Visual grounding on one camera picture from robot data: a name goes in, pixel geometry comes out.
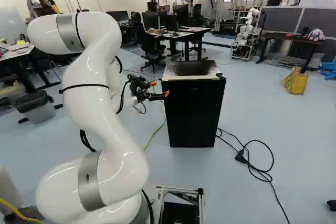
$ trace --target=table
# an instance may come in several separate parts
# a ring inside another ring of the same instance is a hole
[[[189,61],[189,41],[193,40],[194,33],[186,33],[186,32],[181,32],[178,31],[178,36],[174,36],[172,34],[157,34],[157,33],[148,33],[149,35],[156,36],[156,38],[162,38],[162,39],[168,39],[170,41],[170,46],[171,46],[171,54],[173,55],[176,52],[176,42],[184,42],[184,60]]]
[[[181,27],[178,29],[179,31],[186,31],[188,33],[194,33],[198,40],[197,45],[197,60],[202,59],[202,43],[203,43],[203,36],[205,33],[211,31],[211,28],[209,27],[193,27],[193,26],[187,26],[187,27]]]
[[[37,90],[53,87],[60,84],[60,82],[49,82],[38,62],[33,57],[31,57],[31,55],[34,53],[34,48],[34,45],[30,45],[27,48],[23,48],[15,52],[9,51],[5,53],[0,59],[0,63],[9,66],[12,71],[16,73],[18,80],[23,84],[27,93],[35,93]],[[44,86],[35,88],[29,77],[29,74],[22,65],[22,61],[24,60],[28,60],[31,62],[34,69],[36,69],[38,75],[45,83]]]
[[[306,43],[306,44],[311,45],[312,49],[311,49],[311,51],[310,51],[310,53],[308,55],[306,63],[303,65],[303,67],[301,69],[301,73],[305,73],[305,71],[307,70],[308,65],[309,65],[309,63],[311,61],[311,58],[313,57],[313,55],[315,53],[316,48],[319,45],[322,44],[322,41],[308,40],[306,38],[296,37],[295,35],[291,36],[291,37],[286,37],[286,34],[283,34],[283,33],[264,33],[261,36],[265,38],[265,42],[264,42],[263,47],[261,49],[260,58],[256,62],[256,64],[259,64],[259,63],[261,63],[261,62],[263,62],[265,60],[264,54],[265,54],[265,51],[266,51],[267,44],[268,44],[268,42],[271,39],[291,40],[291,41],[300,42],[300,43]]]

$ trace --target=light blue floor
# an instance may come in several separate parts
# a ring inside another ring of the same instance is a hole
[[[205,47],[207,52],[203,55],[216,60],[227,78],[219,126],[242,142],[262,140],[273,150],[275,165],[271,175],[291,223],[336,223],[336,214],[325,206],[326,200],[336,199],[336,82],[310,73],[304,95],[288,94],[281,80],[290,70],[231,60],[229,49]],[[144,63],[140,54],[141,50],[121,49],[118,56],[125,69],[139,71]],[[156,75],[159,77],[162,72],[158,69]],[[144,73],[151,75],[150,70]],[[62,102],[60,88],[47,89],[56,103]],[[146,102],[146,106],[146,115],[133,109],[120,114],[123,125],[141,146],[164,120],[161,102]],[[46,171],[83,156],[88,150],[65,109],[59,109],[55,118],[39,125],[18,125],[20,118],[16,111],[0,117],[0,164],[9,170],[25,204],[31,205],[37,183]],[[232,137],[223,137],[238,147]],[[94,148],[103,148],[95,136],[88,138]],[[254,145],[250,151],[256,166],[268,168],[271,160],[264,147]],[[204,188],[208,224],[286,223],[270,186],[253,178],[220,140],[214,148],[170,148],[165,125],[146,155],[150,183]]]

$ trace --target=black stripe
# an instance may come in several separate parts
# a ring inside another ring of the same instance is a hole
[[[205,41],[203,41],[202,43],[206,45],[211,45],[211,46],[231,48],[231,45],[226,45],[226,44],[218,44],[218,43],[205,42]]]
[[[79,39],[80,44],[82,45],[83,48],[85,48],[85,46],[83,45],[83,42],[82,42],[82,40],[80,39],[80,36],[79,36],[79,32],[78,32],[78,28],[77,28],[77,18],[78,18],[78,13],[76,13],[76,18],[75,18],[76,33],[77,33],[77,37]]]
[[[79,85],[73,85],[73,86],[66,87],[63,90],[59,90],[59,93],[63,94],[68,89],[80,88],[80,87],[104,87],[104,88],[110,89],[109,86],[106,86],[103,84],[79,84]]]

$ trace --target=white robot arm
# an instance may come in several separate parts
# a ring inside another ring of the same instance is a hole
[[[59,224],[132,222],[149,165],[115,113],[119,69],[110,62],[121,45],[117,22],[104,13],[48,15],[34,19],[28,34],[37,48],[50,54],[83,51],[64,74],[64,105],[81,129],[105,143],[101,152],[50,170],[37,188],[38,209]]]
[[[251,23],[254,19],[254,16],[259,15],[259,13],[260,11],[258,9],[255,9],[254,7],[249,10],[247,16],[245,17],[245,19],[247,19],[245,25],[240,27],[240,33],[242,34],[243,38],[246,39],[248,35],[252,33],[253,26],[251,25]]]

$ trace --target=yellow bag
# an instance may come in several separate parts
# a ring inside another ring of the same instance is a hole
[[[293,67],[292,73],[284,78],[282,83],[290,94],[303,94],[307,86],[308,73],[300,73],[300,67]]]

